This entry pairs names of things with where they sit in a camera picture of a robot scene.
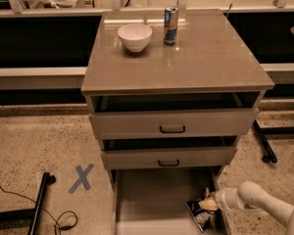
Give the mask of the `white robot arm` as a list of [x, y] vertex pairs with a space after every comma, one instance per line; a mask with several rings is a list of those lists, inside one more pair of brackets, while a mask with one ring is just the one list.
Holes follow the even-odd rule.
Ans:
[[213, 192], [198, 204], [205, 211], [266, 212], [286, 227], [285, 235], [294, 235], [294, 206], [273, 197], [251, 181]]

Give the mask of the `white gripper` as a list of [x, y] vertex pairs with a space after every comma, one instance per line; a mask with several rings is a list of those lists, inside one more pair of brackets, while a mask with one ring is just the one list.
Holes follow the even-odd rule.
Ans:
[[238, 196], [237, 188], [223, 188], [216, 192], [215, 199], [208, 198], [200, 201], [200, 208], [210, 212], [216, 211], [218, 207], [222, 211], [243, 209], [243, 201]]

